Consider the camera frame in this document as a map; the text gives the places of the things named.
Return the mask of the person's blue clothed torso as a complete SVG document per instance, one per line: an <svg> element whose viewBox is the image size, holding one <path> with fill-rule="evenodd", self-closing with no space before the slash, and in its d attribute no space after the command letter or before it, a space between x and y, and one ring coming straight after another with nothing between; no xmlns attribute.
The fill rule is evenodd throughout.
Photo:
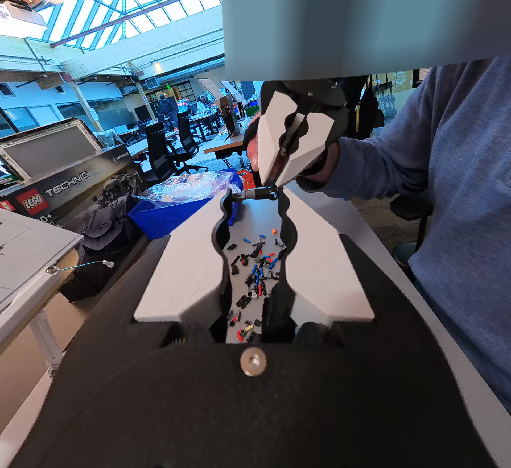
<svg viewBox="0 0 511 468"><path fill-rule="evenodd" d="M434 208L412 267L510 411L510 56L432 69L405 109Z"/></svg>

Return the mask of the person's right forearm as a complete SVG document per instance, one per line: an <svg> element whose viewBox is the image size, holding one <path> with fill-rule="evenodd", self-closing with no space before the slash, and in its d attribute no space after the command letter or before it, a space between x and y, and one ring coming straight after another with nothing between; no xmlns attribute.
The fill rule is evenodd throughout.
<svg viewBox="0 0 511 468"><path fill-rule="evenodd" d="M419 193L429 184L429 163L438 122L447 99L438 78L444 68L430 70L405 107L378 136L365 140L341 138L337 163L322 188L330 197L383 198Z"/></svg>

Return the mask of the person's right hand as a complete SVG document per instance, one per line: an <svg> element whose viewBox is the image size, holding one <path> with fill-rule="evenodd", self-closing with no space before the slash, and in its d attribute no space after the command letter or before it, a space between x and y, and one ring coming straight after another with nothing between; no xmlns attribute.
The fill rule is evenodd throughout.
<svg viewBox="0 0 511 468"><path fill-rule="evenodd" d="M319 192L324 188L329 181L333 178L339 166L340 153L341 153L342 138L330 145L327 152L327 159L321 171L316 174L304 176L300 174L295 180L297 185L308 193ZM253 135L247 144L247 157L251 163L252 170L259 171L259 156L258 156L258 132Z"/></svg>

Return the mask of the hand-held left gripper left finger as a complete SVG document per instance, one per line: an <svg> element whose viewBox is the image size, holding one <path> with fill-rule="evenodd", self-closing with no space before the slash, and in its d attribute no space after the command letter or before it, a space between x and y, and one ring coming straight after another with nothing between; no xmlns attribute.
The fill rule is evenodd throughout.
<svg viewBox="0 0 511 468"><path fill-rule="evenodd" d="M224 247L232 194L227 189L213 197L172 231L134 312L137 322L197 323L208 329L226 320L232 298Z"/></svg>

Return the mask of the wooden office desk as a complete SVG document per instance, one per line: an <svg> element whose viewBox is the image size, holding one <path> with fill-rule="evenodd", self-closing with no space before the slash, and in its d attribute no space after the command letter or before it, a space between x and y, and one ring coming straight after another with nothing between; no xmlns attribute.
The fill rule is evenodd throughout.
<svg viewBox="0 0 511 468"><path fill-rule="evenodd" d="M245 151L244 135L248 129L247 125L239 128L239 133L230 137L228 132L219 133L214 139L201 144L201 150L204 154L212 153L217 159L224 159L233 153L242 153Z"/></svg>

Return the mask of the blue plastic bin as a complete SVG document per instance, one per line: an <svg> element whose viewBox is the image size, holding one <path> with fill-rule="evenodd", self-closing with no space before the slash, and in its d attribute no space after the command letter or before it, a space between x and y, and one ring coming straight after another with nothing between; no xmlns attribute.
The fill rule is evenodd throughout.
<svg viewBox="0 0 511 468"><path fill-rule="evenodd" d="M171 205L161 208L141 200L131 209L128 216L149 239L155 240L168 235L209 200L204 199L190 204Z"/></svg>

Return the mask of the clear plastic bags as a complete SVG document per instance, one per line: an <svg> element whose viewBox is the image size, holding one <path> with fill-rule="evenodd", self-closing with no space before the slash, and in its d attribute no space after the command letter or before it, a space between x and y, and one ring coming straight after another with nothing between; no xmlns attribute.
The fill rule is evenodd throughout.
<svg viewBox="0 0 511 468"><path fill-rule="evenodd" d="M137 198L161 208L208 200L224 194L228 188L234 193L243 191L243 181L235 169L170 177L137 195Z"/></svg>

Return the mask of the tall black carton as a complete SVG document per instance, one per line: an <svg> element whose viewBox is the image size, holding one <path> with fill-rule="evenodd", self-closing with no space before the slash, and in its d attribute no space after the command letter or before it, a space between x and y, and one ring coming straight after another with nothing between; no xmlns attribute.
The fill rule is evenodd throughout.
<svg viewBox="0 0 511 468"><path fill-rule="evenodd" d="M231 93L219 99L220 110L224 123L227 127L227 132L230 138L240 134L240 124L238 116L235 112L237 102L233 99Z"/></svg>

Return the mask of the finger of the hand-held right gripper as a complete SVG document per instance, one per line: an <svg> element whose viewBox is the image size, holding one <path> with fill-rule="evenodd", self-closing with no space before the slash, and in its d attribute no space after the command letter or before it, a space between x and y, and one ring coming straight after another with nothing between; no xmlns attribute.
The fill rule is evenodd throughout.
<svg viewBox="0 0 511 468"><path fill-rule="evenodd" d="M325 143L334 120L323 113L309 113L305 118L308 131L297 141L298 145L283 166L277 179L277 187L281 187L297 177L325 150Z"/></svg>
<svg viewBox="0 0 511 468"><path fill-rule="evenodd" d="M296 175L291 162L298 149L298 113L296 102L275 91L259 119L258 162L262 184L281 187Z"/></svg>

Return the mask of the pile of small lego pins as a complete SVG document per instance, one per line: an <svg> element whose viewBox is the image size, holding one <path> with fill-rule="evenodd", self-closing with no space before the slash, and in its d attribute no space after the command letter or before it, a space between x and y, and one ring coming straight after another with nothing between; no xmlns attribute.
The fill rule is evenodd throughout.
<svg viewBox="0 0 511 468"><path fill-rule="evenodd" d="M239 244L227 247L229 273L233 286L233 307L243 296L253 302L268 297L280 277L281 261L286 254L285 244L276 236L259 234L257 239L242 238Z"/></svg>

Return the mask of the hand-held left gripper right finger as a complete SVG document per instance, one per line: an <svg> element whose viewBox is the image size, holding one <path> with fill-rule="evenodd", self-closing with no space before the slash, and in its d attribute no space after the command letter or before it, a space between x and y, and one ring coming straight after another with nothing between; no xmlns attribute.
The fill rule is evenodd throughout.
<svg viewBox="0 0 511 468"><path fill-rule="evenodd" d="M371 324L374 311L336 228L288 188L278 195L285 253L280 264L277 306L298 334L307 324Z"/></svg>

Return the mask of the black backpack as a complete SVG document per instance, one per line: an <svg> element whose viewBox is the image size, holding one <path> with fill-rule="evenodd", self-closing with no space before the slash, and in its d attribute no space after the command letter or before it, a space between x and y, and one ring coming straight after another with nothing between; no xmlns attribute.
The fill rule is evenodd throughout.
<svg viewBox="0 0 511 468"><path fill-rule="evenodd" d="M374 129L380 129L384 125L384 114L380 110L378 99L374 95L373 76L370 75L363 94L355 107L352 137L358 140L368 139Z"/></svg>

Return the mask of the open instruction booklet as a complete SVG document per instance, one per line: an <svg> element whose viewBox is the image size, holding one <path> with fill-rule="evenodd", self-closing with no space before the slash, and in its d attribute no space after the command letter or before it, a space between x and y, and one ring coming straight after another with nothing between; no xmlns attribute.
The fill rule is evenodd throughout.
<svg viewBox="0 0 511 468"><path fill-rule="evenodd" d="M72 231L1 209L1 312L16 310L47 291L58 280L47 267L56 266L82 239Z"/></svg>

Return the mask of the black office chair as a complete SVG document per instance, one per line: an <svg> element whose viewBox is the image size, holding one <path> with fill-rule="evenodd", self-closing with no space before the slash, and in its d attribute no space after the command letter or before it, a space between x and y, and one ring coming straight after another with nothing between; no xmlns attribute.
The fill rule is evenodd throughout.
<svg viewBox="0 0 511 468"><path fill-rule="evenodd" d="M153 185L176 175L177 168L168 150L162 122L153 121L146 125L146 141L151 166L151 171L144 173L146 182Z"/></svg>
<svg viewBox="0 0 511 468"><path fill-rule="evenodd" d="M180 175L181 173L190 173L190 169L195 171L204 169L205 171L208 171L209 168L206 166L187 165L187 161L191 160L199 152L199 147L190 131L188 113L178 112L177 120L179 139L182 144L181 148L176 148L174 150L173 155L175 164L182 164L182 167L177 169L177 175Z"/></svg>

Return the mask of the dark grey lego pin joiner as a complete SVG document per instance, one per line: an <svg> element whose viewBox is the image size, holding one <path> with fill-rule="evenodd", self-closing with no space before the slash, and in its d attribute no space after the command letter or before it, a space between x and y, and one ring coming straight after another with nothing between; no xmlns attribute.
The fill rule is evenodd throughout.
<svg viewBox="0 0 511 468"><path fill-rule="evenodd" d="M274 187L260 187L250 190L244 190L232 194L232 200L235 203L242 203L246 200L271 200L278 199L278 190Z"/></svg>

